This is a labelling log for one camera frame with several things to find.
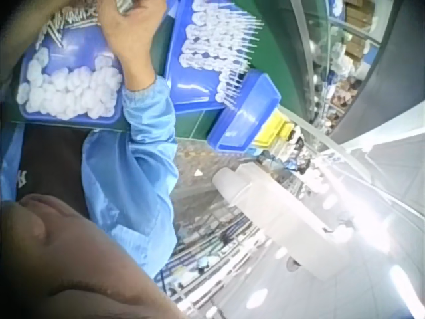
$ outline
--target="ceiling light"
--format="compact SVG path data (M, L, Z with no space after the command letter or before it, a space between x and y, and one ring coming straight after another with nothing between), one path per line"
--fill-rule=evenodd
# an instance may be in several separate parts
M402 270L398 265L393 266L391 268L390 275L400 297L406 303L406 306L413 315L413 318L425 318L425 307L420 302L419 297L414 291L412 283L404 270Z
M276 251L276 254L274 255L274 258L281 259L288 253L288 250L285 247L281 247L278 251Z
M205 318L212 318L217 313L217 307L212 307L210 310L207 311L205 314Z
M200 176L203 176L203 175L204 175L203 172L201 172L199 169L197 169L195 174L193 174L193 176L195 176L195 177L200 177Z
M261 306L266 297L267 297L267 289L262 289L259 291L256 291L252 296L249 298L248 302L246 303L247 309L255 309Z
M325 210L330 210L333 206L335 206L335 204L338 202L338 196L336 196L335 194L331 194L327 197L327 199L325 199L325 201L323 202L323 209Z

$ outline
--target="white container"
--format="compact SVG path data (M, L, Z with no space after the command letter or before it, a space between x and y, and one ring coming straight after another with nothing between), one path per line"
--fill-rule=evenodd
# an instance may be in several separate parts
M251 188L251 183L247 179L227 167L220 169L212 178L212 182L229 203L229 207L238 205Z

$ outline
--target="yellow bin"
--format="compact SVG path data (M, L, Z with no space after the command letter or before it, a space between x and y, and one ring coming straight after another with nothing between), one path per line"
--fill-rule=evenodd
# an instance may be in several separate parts
M257 148L268 148L284 126L286 117L275 110L252 142Z

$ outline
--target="blue plastic bin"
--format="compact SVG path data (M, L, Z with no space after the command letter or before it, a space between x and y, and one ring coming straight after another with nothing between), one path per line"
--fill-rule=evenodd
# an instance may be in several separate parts
M215 0L213 2L228 3L230 1ZM181 48L187 39L186 27L193 24L192 4L193 0L180 1L165 67L165 79L170 88L170 97L175 111L178 114L199 110L220 110L225 107L223 103L215 100L217 86L220 84L218 72L183 68L179 62L182 54ZM226 8L240 10L236 6Z
M167 0L167 5L169 9L174 7L176 4L177 0ZM60 48L53 41L52 37L49 34L46 34L46 37L42 42L41 46L49 49L50 62L47 67L43 69L43 73L51 75L54 71L59 70L61 68L68 68L70 71L72 71L82 66L87 66L90 70L94 71L94 60L97 56L104 55L114 59L112 66L118 69L120 74L122 74L121 64L116 58L114 58L114 55L112 54L99 26L92 26L73 30L65 29L63 31L62 42L64 44L64 47ZM33 58L34 54L35 45L33 44L27 49L24 54L19 80L20 83L28 82L28 64ZM54 116L51 116L50 114L41 114L40 112L29 114L27 111L25 111L24 105L20 105L19 110L25 119L32 122L113 124L122 116L122 90L118 91L115 113L110 118L99 117L98 119L94 120L88 117L86 114L83 114L71 118L68 121L62 121Z
M236 106L225 108L208 135L220 152L245 152L281 99L267 74L251 70L242 83Z

